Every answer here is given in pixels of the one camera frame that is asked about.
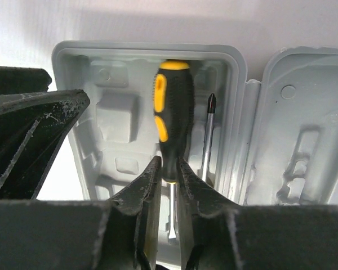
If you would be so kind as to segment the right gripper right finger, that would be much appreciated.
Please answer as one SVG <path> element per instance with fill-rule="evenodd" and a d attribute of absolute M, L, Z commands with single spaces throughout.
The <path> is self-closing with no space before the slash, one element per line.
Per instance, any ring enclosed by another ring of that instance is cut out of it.
<path fill-rule="evenodd" d="M 177 161 L 182 269 L 338 269 L 338 205 L 240 206 Z"/>

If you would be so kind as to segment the black yellow screwdriver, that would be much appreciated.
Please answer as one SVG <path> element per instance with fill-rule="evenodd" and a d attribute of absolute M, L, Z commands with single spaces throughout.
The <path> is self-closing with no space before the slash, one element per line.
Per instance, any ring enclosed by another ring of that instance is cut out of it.
<path fill-rule="evenodd" d="M 154 120 L 162 154 L 162 179 L 169 184 L 168 240 L 176 239 L 177 160 L 187 158 L 194 121 L 194 83 L 189 64 L 181 60 L 162 62 L 153 89 Z"/>
<path fill-rule="evenodd" d="M 204 141 L 203 141 L 203 156 L 202 156 L 202 179 L 208 182 L 208 171 L 210 167 L 211 146 L 214 132 L 214 117 L 216 111 L 216 96 L 211 93 L 207 103 L 207 120 L 205 125 Z"/>

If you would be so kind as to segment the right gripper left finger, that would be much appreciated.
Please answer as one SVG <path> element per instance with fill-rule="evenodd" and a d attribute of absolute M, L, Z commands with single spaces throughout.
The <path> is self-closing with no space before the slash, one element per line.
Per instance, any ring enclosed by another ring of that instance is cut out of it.
<path fill-rule="evenodd" d="M 0 269 L 154 269 L 161 170 L 105 201 L 0 200 Z"/>

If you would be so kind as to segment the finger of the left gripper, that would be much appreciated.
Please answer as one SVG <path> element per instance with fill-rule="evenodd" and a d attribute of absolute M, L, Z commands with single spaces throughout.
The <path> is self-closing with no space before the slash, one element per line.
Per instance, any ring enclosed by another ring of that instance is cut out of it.
<path fill-rule="evenodd" d="M 0 95 L 0 200 L 38 196 L 89 103 L 80 89 Z"/>
<path fill-rule="evenodd" d="M 44 69 L 0 66 L 0 95 L 47 92 L 51 83 Z"/>

